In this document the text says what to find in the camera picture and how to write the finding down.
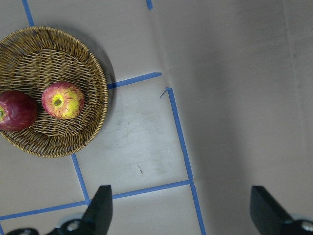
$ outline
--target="basket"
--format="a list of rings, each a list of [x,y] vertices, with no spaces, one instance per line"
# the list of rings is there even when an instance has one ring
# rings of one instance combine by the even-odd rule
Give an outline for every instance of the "basket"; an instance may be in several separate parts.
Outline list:
[[[42,93],[58,81],[73,83],[84,93],[79,116],[56,119],[43,109]],[[59,29],[28,27],[0,41],[0,92],[6,90],[35,98],[38,118],[22,131],[0,133],[17,148],[40,157],[63,157],[84,148],[107,113],[108,87],[99,62],[82,42]]]

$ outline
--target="red and yellow apple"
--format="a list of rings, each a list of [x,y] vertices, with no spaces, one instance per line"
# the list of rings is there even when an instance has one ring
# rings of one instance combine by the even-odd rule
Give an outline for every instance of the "red and yellow apple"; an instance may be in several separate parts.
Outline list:
[[[74,118],[84,107],[82,91],[70,82],[57,82],[49,86],[41,98],[46,112],[59,119]]]
[[[0,130],[21,131],[37,119],[37,102],[19,91],[0,94]]]

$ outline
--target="basket rim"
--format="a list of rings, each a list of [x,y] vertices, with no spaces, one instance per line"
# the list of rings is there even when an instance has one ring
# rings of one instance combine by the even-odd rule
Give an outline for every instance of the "basket rim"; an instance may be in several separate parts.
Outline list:
[[[58,28],[54,28],[54,27],[49,27],[49,26],[30,26],[30,27],[25,27],[25,28],[21,28],[18,29],[12,33],[10,33],[9,35],[5,36],[1,41],[0,44],[3,44],[4,42],[7,42],[8,40],[10,40],[12,37],[21,34],[23,32],[26,31],[31,31],[31,30],[47,30],[47,31],[51,31],[51,32],[55,32],[55,33],[59,33],[61,35],[64,35],[66,37],[68,37],[69,39],[73,40],[74,42],[76,42],[77,44],[79,44],[84,51],[86,51],[91,60],[95,63],[95,67],[96,69],[99,71],[99,77],[101,79],[101,83],[104,84],[104,92],[105,92],[105,97],[104,97],[104,102],[103,102],[103,109],[102,109],[102,115],[101,118],[99,120],[99,122],[97,123],[97,128],[95,129],[95,131],[93,131],[90,135],[90,137],[80,146],[73,148],[72,150],[67,150],[62,154],[40,154],[31,150],[27,150],[25,149],[25,146],[23,146],[22,144],[18,144],[16,141],[13,141],[12,138],[6,134],[6,132],[1,131],[0,130],[0,134],[8,141],[10,142],[12,145],[14,145],[15,147],[19,148],[20,150],[38,156],[38,157],[44,157],[44,158],[59,158],[59,157],[65,157],[68,155],[71,155],[73,153],[78,152],[79,150],[83,149],[84,147],[86,147],[94,138],[95,136],[99,133],[100,129],[102,128],[102,125],[104,123],[105,117],[107,115],[107,110],[108,110],[108,103],[109,103],[109,94],[108,94],[108,85],[107,85],[107,81],[103,72],[103,69],[99,63],[99,61],[97,60],[97,58],[95,57],[95,55],[90,52],[90,49],[83,43],[81,42],[79,39],[77,39],[76,37],[74,37],[73,35],[58,29]]]

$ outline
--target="red apple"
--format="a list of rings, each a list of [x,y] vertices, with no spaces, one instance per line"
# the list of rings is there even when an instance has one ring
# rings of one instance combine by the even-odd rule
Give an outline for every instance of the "red apple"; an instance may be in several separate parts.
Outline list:
[[[31,126],[37,118],[35,99],[19,91],[0,94],[0,130],[21,131]]]
[[[82,91],[70,82],[57,82],[43,93],[41,101],[46,112],[59,119],[74,118],[84,107]]]

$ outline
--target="blue painter's tape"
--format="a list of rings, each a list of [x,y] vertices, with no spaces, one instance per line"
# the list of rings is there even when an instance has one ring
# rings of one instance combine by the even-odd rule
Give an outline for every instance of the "blue painter's tape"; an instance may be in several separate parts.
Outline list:
[[[1,227],[1,224],[0,224],[0,235],[4,235],[4,231],[3,231],[2,227]]]
[[[89,204],[90,199],[89,199],[89,196],[88,196],[87,188],[86,188],[86,185],[85,185],[85,182],[84,182],[84,179],[83,179],[82,172],[81,172],[80,167],[78,165],[78,161],[77,161],[77,157],[76,157],[75,153],[72,154],[72,160],[73,160],[73,163],[74,163],[74,166],[75,166],[75,170],[76,170],[76,173],[77,173],[77,176],[78,176],[78,180],[79,180],[80,186],[82,188],[82,191],[83,191],[83,194],[84,194],[84,197],[85,197],[85,201],[86,201],[87,204]]]
[[[117,87],[122,87],[122,86],[126,86],[132,83],[136,83],[136,82],[141,82],[150,78],[155,78],[155,77],[159,77],[161,76],[162,73],[161,72],[152,72],[146,75],[142,75],[139,77],[133,77],[124,81],[120,81],[120,82],[114,82],[111,84],[108,84],[108,89],[113,89],[113,88],[117,88]]]
[[[148,9],[151,11],[153,8],[152,0],[146,0],[146,2],[147,2]]]
[[[27,0],[22,0],[22,3],[23,3],[23,6],[24,6],[24,9],[25,9],[25,13],[26,13],[26,16],[27,16],[27,19],[28,19],[29,26],[34,26],[35,24],[34,24],[34,21],[33,21],[33,17],[31,16],[31,12],[30,12]]]
[[[180,147],[181,147],[181,150],[184,154],[184,161],[185,161],[185,165],[186,165],[188,179],[192,180],[194,177],[192,175],[192,170],[191,170],[191,165],[190,165],[190,161],[189,161],[189,157],[188,157],[187,147],[185,144],[184,135],[182,133],[182,128],[181,128],[181,124],[180,124],[180,120],[179,120],[179,116],[178,116],[178,110],[177,110],[177,106],[176,106],[176,102],[175,102],[174,92],[173,92],[173,89],[169,88],[169,87],[166,88],[166,91],[167,91],[169,98],[170,98],[170,102],[171,102],[171,106],[172,106],[172,112],[173,112],[175,125],[176,125],[176,130],[177,130],[177,134],[178,134],[178,138],[179,138],[179,142],[180,142]]]
[[[138,194],[154,192],[154,191],[158,191],[158,190],[162,190],[162,189],[179,187],[179,186],[188,185],[188,184],[190,184],[190,181],[185,180],[185,181],[175,182],[175,183],[166,184],[166,185],[160,185],[160,186],[151,187],[151,188],[144,188],[144,189],[140,189],[140,190],[135,190],[135,191],[131,191],[131,192],[125,192],[125,193],[113,195],[113,199],[122,198],[122,197],[129,197],[129,196],[134,196],[134,195],[138,195]]]
[[[205,227],[204,227],[204,223],[203,223],[203,218],[202,218],[202,214],[201,214],[201,209],[200,209],[200,204],[199,204],[199,199],[198,199],[198,195],[197,195],[197,190],[196,190],[196,186],[195,186],[193,181],[191,181],[191,183],[190,183],[190,188],[191,188],[192,197],[194,198],[194,203],[195,203],[195,208],[196,208],[196,213],[197,213],[197,217],[198,217],[198,222],[199,222],[201,234],[206,235],[206,231],[205,231]]]
[[[9,214],[9,215],[0,216],[0,221],[6,220],[6,219],[14,219],[14,218],[28,216],[28,215],[53,212],[53,211],[68,209],[68,208],[72,208],[72,207],[83,206],[83,205],[86,205],[86,201],[74,202],[74,203],[64,204],[64,205],[55,206],[55,207],[48,207],[48,208],[34,210],[34,211],[26,211],[26,212],[21,212],[21,213],[17,213],[17,214]]]

